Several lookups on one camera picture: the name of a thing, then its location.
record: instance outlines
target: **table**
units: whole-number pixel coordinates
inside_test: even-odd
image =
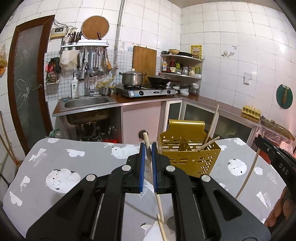
[[[221,152],[210,176],[235,196],[241,188],[255,152],[239,138],[216,142]],[[25,237],[29,227],[60,200],[67,191],[90,173],[109,174],[124,165],[127,157],[139,152],[139,146],[103,142],[78,142],[45,138],[37,142],[26,156],[3,200],[3,209],[9,219]],[[261,157],[238,200],[259,220],[267,218],[285,183]],[[153,187],[144,181],[141,194],[126,194],[122,241],[139,241],[145,238],[143,223],[153,225],[158,208]],[[256,195],[261,192],[270,202],[265,204]],[[173,207],[170,194],[161,195],[164,218],[174,230]]]

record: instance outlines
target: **stainless steel sink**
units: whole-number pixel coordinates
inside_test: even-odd
[[[65,102],[64,108],[80,108],[80,107],[89,107],[102,104],[111,104],[115,103],[113,99],[105,95],[98,95],[93,97],[83,97],[78,99],[71,99]]]

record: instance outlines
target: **soap dispenser bottle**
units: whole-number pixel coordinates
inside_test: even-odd
[[[74,76],[71,82],[71,96],[72,98],[79,97],[79,80],[77,80],[76,76]]]

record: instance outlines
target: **gold metal basket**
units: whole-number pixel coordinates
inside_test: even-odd
[[[168,130],[158,135],[157,148],[167,156],[173,166],[181,168],[188,175],[200,177],[209,174],[218,158],[221,148],[214,142],[205,150],[196,149],[203,145],[207,136],[203,121],[169,120]]]

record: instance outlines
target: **gas stove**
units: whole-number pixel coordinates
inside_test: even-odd
[[[174,89],[167,89],[166,85],[160,88],[144,88],[137,86],[117,86],[116,94],[135,98],[135,97],[148,97],[148,96],[163,96],[174,95],[176,91]]]

